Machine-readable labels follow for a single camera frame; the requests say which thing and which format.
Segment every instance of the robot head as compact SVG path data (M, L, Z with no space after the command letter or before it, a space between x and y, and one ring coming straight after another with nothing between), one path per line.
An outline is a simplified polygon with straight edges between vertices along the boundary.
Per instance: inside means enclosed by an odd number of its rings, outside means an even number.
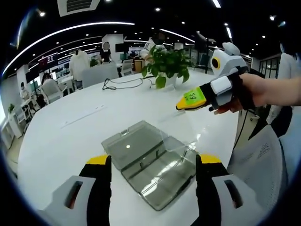
M214 75L223 76L237 67L247 67L246 62L240 56L239 49L232 43L223 43L225 51L216 49L211 58L211 68Z

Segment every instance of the table surface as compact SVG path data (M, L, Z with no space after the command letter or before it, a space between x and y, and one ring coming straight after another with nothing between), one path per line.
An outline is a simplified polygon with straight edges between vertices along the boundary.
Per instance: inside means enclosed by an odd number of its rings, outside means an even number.
M135 74L116 79L129 81ZM175 105L185 92L213 79L214 76L190 71L190 79L176 90L150 88L150 81L132 89L102 90L103 84L74 92L42 108L31 121L24 136L18 161L18 183L35 209L46 208L52 193L72 175L78 175L85 163L104 154L101 142L133 124L146 120L160 129L159 121L175 114ZM140 83L114 84L129 87ZM91 109L100 111L89 114ZM63 126L67 121L73 123ZM196 151L219 156L228 166L235 141L238 113L214 115L208 107L186 112L188 129L198 142ZM175 129L177 135L192 133ZM198 217L196 181L162 211L147 204L112 165L111 226L119 225L190 225Z

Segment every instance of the gray plastic case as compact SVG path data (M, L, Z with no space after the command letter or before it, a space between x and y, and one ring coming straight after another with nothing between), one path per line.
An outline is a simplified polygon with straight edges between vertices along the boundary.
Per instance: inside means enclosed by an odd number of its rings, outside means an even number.
M141 121L102 143L132 188L158 211L178 196L196 174L196 152L174 137L162 140L162 133ZM168 152L166 145L176 151Z

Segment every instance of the black cable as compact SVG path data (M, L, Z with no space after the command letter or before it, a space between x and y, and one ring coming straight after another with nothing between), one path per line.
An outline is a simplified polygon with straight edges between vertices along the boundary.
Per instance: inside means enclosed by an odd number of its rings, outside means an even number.
M237 140L236 140L236 143L234 144L233 149L235 149L235 147L236 147L236 145L237 145L237 143L238 143L238 140L239 140L239 138L240 138L240 135L241 135L241 133L242 133L242 131L243 131L243 129L244 129L244 125L245 125L245 122L246 122L246 116L247 116L247 115L248 115L248 110L246 111L246 115L245 115L245 119L244 119L243 125L242 125L242 127L241 127L239 136L237 137Z
M136 85L136 86L131 86L131 87L122 87L122 88L117 88L115 86L107 86L107 84L109 82L112 82L112 83L115 83L115 84L124 84L124 83L128 83L128 82L132 82L132 81L137 81L137 80L140 80L141 83ZM116 81L112 81L111 79L106 79L104 81L104 84L103 84L103 90L106 90L106 89L110 89L110 90L117 90L117 89L131 89L131 88L136 88L138 86L141 86L143 84L143 81L144 80L149 80L150 83L153 85L152 81L148 78L139 78L139 79L133 79L133 80L130 80L130 81L123 81L123 82L116 82Z

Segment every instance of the human hand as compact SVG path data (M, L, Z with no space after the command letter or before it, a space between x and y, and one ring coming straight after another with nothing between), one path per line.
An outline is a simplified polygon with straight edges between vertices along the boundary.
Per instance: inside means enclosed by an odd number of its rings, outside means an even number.
M267 91L266 80L257 75L248 73L240 75L240 78L243 80L243 85L252 93L254 105L256 107L265 105ZM229 110L234 113L242 109L243 107L240 101L237 98L234 98L229 103L221 106L214 114L222 114Z

